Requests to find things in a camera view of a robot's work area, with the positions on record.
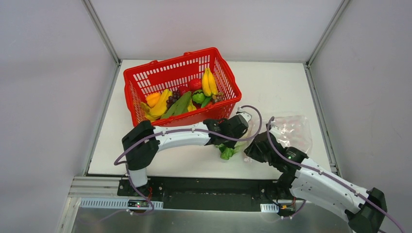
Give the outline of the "green lettuce head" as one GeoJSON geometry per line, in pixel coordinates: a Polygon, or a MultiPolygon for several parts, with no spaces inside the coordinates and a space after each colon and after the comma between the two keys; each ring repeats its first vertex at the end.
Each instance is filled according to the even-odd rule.
{"type": "Polygon", "coordinates": [[[217,148],[220,151],[220,158],[223,160],[229,160],[232,158],[235,154],[241,153],[246,146],[246,142],[236,142],[234,148],[229,148],[225,146],[224,144],[216,145],[215,148],[217,148]]]}

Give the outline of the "clear zip top bag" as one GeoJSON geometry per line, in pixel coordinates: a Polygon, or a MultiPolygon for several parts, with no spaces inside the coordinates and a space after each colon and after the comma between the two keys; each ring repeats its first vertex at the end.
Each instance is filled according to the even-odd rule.
{"type": "MultiPolygon", "coordinates": [[[[310,131],[309,120],[305,115],[292,115],[297,112],[282,112],[275,116],[271,122],[271,128],[275,129],[275,138],[283,148],[295,147],[306,154],[310,155],[312,151],[312,137],[310,131]]],[[[262,118],[263,125],[259,133],[266,131],[266,124],[270,116],[262,118]]],[[[251,120],[248,129],[243,138],[251,136],[258,129],[259,119],[251,120]]],[[[246,142],[238,142],[235,145],[235,157],[240,156],[244,162],[257,163],[252,158],[248,157],[244,150],[251,144],[252,140],[246,142]]]]}

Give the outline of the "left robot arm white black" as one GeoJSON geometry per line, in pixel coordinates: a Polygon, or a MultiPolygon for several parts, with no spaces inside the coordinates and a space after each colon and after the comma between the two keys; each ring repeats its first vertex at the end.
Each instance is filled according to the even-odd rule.
{"type": "Polygon", "coordinates": [[[139,197],[147,193],[146,168],[158,152],[191,145],[233,147],[247,132],[251,118],[247,112],[237,112],[229,119],[206,119],[178,127],[154,126],[149,120],[139,123],[121,140],[131,179],[129,189],[139,197]]]}

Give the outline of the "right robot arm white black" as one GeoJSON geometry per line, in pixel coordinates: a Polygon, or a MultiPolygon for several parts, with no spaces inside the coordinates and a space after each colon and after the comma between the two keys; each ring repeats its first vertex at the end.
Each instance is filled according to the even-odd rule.
{"type": "Polygon", "coordinates": [[[282,174],[275,183],[276,196],[310,201],[343,219],[357,233],[377,233],[387,211],[385,196],[367,190],[321,168],[306,153],[283,147],[272,133],[260,133],[244,153],[282,174]]]}

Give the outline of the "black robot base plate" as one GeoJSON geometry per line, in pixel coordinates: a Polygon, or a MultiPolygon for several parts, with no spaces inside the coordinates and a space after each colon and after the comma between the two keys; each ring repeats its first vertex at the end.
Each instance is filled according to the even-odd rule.
{"type": "Polygon", "coordinates": [[[276,180],[150,177],[136,192],[126,177],[119,181],[118,196],[162,202],[164,209],[269,212],[289,216],[297,199],[276,180]]]}

